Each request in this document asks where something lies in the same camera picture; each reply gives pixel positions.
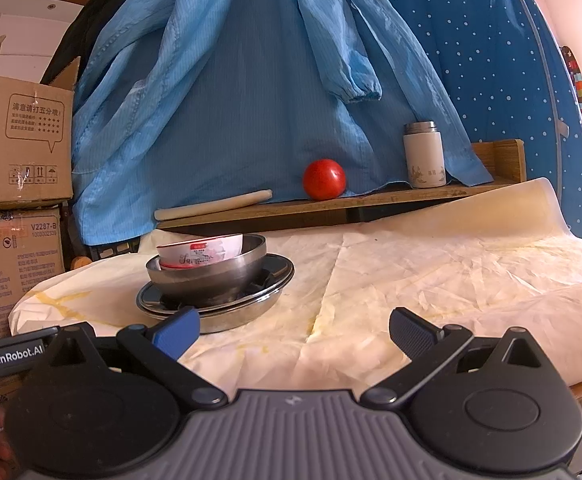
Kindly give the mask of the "deep steel bowl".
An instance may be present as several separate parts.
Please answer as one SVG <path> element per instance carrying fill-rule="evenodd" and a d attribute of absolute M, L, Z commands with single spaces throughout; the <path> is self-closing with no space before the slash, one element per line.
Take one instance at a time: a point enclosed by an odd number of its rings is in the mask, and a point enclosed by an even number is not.
<path fill-rule="evenodd" d="M 267 255 L 266 238 L 243 235 L 240 255 L 223 262 L 175 270 L 161 268 L 158 256 L 146 263 L 151 284 L 169 298 L 184 300 L 195 307 L 207 307 L 233 300 L 257 278 Z"/>

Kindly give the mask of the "white bowl red rim back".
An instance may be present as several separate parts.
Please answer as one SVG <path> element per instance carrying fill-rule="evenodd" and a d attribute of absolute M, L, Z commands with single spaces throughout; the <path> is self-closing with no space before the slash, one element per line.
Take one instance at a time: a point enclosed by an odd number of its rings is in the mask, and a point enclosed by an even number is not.
<path fill-rule="evenodd" d="M 190 264 L 192 268 L 197 268 L 240 255 L 242 243 L 242 234 L 232 234 L 160 245 L 156 250 L 157 255 L 167 261 Z"/>

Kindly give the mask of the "white bowl red rim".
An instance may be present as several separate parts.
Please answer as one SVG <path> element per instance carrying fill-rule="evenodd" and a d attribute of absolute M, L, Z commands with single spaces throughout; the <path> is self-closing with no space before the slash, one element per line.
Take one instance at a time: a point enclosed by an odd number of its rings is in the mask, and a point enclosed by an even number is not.
<path fill-rule="evenodd" d="M 162 257 L 158 257 L 158 263 L 160 264 L 161 268 L 165 268 L 165 269 L 184 270 L 184 269 L 191 269 L 192 268 L 192 266 L 190 266 L 190 264 L 167 261 L 166 259 L 163 259 Z"/>
<path fill-rule="evenodd" d="M 242 243 L 242 234 L 232 234 L 160 245 L 156 250 L 157 255 L 167 261 L 190 264 L 192 268 L 197 268 L 240 255 Z"/>

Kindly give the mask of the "steel plate front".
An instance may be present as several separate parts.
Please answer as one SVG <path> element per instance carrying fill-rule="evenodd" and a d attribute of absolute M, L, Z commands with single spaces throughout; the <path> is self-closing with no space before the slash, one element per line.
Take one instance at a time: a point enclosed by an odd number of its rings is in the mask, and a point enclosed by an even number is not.
<path fill-rule="evenodd" d="M 248 264 L 225 261 L 195 269 L 163 268 L 154 257 L 146 270 L 150 281 L 138 292 L 137 307 L 158 320 L 192 307 L 204 335 L 255 321 L 276 304 L 294 276 L 292 261 L 275 254 Z"/>

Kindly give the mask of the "white bowl red rim front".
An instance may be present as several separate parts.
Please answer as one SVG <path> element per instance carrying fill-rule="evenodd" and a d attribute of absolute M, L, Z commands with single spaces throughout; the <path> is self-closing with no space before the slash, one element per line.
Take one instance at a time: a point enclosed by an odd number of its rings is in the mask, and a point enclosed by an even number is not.
<path fill-rule="evenodd" d="M 160 264 L 161 268 L 165 268 L 165 269 L 184 270 L 184 269 L 191 269 L 192 268 L 192 266 L 190 266 L 190 264 L 167 261 L 166 259 L 163 259 L 162 257 L 158 257 L 158 263 Z"/>

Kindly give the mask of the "cream paper table cover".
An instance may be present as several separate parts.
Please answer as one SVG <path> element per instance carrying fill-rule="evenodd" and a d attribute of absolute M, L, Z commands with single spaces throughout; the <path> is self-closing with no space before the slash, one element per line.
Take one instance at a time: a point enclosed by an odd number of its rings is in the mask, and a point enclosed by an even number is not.
<path fill-rule="evenodd" d="M 523 326 L 566 382 L 582 382 L 582 239 L 544 179 L 266 240 L 295 268 L 278 302 L 200 338 L 181 359 L 225 392 L 364 390 L 407 362 L 388 336 L 399 306 L 478 336 Z"/>

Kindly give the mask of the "black plastic crate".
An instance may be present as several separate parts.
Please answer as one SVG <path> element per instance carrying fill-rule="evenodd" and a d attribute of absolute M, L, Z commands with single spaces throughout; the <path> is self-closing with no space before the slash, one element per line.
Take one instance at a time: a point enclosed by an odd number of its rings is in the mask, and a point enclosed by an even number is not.
<path fill-rule="evenodd" d="M 66 234 L 64 244 L 67 255 L 71 259 L 76 257 L 87 257 L 91 261 L 98 261 L 119 255 L 132 254 L 139 250 L 139 237 L 130 238 L 129 240 L 121 240 L 120 242 L 115 243 L 86 245 L 80 237 L 77 223 L 70 208 L 67 208 L 67 210 L 64 211 L 63 221 Z"/>

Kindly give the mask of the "lower Vinda cardboard box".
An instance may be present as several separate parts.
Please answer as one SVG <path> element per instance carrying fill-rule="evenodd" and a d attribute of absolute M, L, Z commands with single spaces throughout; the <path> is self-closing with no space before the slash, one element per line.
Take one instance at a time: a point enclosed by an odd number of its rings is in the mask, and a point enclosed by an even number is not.
<path fill-rule="evenodd" d="M 60 211 L 0 211 L 0 338 L 26 292 L 64 271 Z"/>

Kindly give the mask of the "white rolling pin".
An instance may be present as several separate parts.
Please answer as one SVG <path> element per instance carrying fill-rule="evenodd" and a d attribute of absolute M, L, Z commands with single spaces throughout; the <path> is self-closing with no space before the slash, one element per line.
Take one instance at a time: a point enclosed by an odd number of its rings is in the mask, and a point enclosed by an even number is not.
<path fill-rule="evenodd" d="M 179 206 L 168 209 L 157 209 L 154 211 L 154 219 L 157 222 L 163 222 L 167 220 L 191 218 L 202 216 L 203 214 L 214 214 L 215 212 L 223 212 L 257 205 L 271 199 L 271 190 L 260 190 L 248 194 L 223 198 L 222 200 L 212 200 L 211 202 Z"/>

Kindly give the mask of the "red tomato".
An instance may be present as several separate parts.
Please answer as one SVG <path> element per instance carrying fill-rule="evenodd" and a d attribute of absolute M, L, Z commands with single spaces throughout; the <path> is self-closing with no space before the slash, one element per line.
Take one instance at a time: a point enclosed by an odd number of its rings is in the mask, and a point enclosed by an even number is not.
<path fill-rule="evenodd" d="M 304 171 L 303 188 L 312 200 L 333 200 L 346 190 L 344 169 L 332 159 L 312 162 Z"/>

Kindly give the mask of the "wooden shelf board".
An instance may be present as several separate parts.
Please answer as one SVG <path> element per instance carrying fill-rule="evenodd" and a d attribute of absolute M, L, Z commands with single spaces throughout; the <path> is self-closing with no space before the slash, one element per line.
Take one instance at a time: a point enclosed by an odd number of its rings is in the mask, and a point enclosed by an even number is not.
<path fill-rule="evenodd" d="M 450 200 L 460 200 L 526 180 L 522 140 L 475 143 L 473 149 L 494 177 L 492 182 L 472 188 L 451 183 L 442 188 L 420 190 L 407 188 L 401 184 L 391 185 L 379 192 L 363 196 L 341 197 L 323 202 L 253 205 L 197 217 L 166 220 L 160 222 L 157 227 L 176 233 L 217 235 L 337 226 L 401 214 Z"/>

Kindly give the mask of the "white thermos cup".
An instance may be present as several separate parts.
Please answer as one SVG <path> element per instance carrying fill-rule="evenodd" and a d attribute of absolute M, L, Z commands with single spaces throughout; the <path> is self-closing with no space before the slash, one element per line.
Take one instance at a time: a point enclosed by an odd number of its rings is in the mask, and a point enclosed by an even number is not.
<path fill-rule="evenodd" d="M 440 188 L 447 182 L 443 142 L 435 122 L 405 125 L 405 158 L 413 188 Z"/>

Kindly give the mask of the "upper cardboard box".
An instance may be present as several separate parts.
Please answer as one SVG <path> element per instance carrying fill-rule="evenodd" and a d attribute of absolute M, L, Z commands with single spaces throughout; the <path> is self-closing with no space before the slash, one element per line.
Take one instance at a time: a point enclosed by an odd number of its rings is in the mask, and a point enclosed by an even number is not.
<path fill-rule="evenodd" d="M 51 84 L 0 76 L 0 210 L 47 207 L 73 196 L 78 67 L 74 60 Z"/>

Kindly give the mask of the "blue hanging coat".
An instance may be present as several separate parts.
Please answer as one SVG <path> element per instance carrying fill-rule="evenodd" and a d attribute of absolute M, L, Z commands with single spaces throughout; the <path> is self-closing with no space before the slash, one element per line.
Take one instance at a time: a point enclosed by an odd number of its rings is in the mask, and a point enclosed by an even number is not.
<path fill-rule="evenodd" d="M 435 122 L 449 177 L 492 178 L 388 0 L 126 0 L 74 95 L 73 214 L 89 246 L 155 211 L 268 190 L 300 200 L 338 162 L 346 194 L 408 179 L 405 126 Z"/>

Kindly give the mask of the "blue dotted curtain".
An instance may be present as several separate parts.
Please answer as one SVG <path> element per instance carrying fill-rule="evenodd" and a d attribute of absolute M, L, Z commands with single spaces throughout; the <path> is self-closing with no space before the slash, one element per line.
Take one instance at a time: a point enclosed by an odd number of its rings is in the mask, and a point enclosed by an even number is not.
<path fill-rule="evenodd" d="M 520 139 L 582 238 L 582 116 L 535 0 L 390 0 L 435 67 L 469 138 Z"/>

